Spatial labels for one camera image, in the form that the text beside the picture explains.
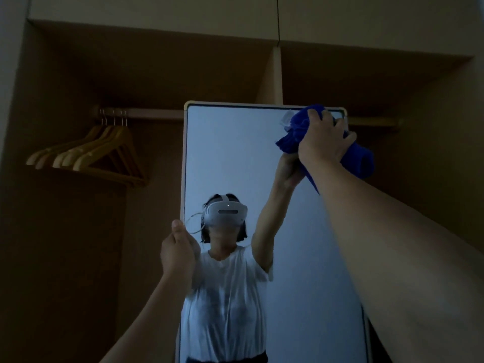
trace mirror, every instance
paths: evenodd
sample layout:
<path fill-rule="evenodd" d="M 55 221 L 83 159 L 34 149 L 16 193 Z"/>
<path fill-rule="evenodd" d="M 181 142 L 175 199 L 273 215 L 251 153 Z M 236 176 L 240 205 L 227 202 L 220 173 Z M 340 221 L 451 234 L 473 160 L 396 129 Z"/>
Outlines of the mirror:
<path fill-rule="evenodd" d="M 182 311 L 180 363 L 367 362 L 362 307 L 306 178 L 294 189 L 268 272 L 250 249 L 281 158 L 275 142 L 286 135 L 281 120 L 288 111 L 298 108 L 191 104 L 185 112 L 183 214 L 201 255 Z M 342 118 L 341 111 L 332 113 Z M 230 209 L 237 201 L 247 207 L 245 224 L 200 231 L 204 204 L 220 207 L 225 200 Z M 235 248 L 218 259 L 224 242 Z M 218 253 L 211 255 L 211 248 Z"/>

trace blue cloth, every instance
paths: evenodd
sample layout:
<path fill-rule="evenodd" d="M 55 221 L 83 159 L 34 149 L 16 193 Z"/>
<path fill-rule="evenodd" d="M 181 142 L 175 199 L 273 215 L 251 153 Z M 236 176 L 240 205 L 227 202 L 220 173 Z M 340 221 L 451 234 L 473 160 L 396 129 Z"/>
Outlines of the blue cloth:
<path fill-rule="evenodd" d="M 314 109 L 318 112 L 320 118 L 322 118 L 322 112 L 324 111 L 324 106 L 321 104 L 313 104 L 304 109 L 301 109 L 298 113 L 294 115 L 291 119 L 291 125 L 287 135 L 276 142 L 276 145 L 285 153 L 296 153 L 299 150 L 299 143 L 304 139 L 307 129 L 309 127 L 309 116 L 307 111 L 309 109 Z M 348 132 L 345 131 L 343 137 L 347 137 Z M 316 191 L 318 191 L 316 184 L 311 178 L 309 172 L 306 170 L 302 163 L 299 163 L 302 172 L 306 175 L 307 179 L 314 186 Z M 341 164 L 346 170 L 354 174 L 358 178 L 367 178 L 372 175 L 375 169 L 373 163 L 373 153 L 356 142 L 353 143 L 349 148 L 344 157 L 341 159 Z"/>

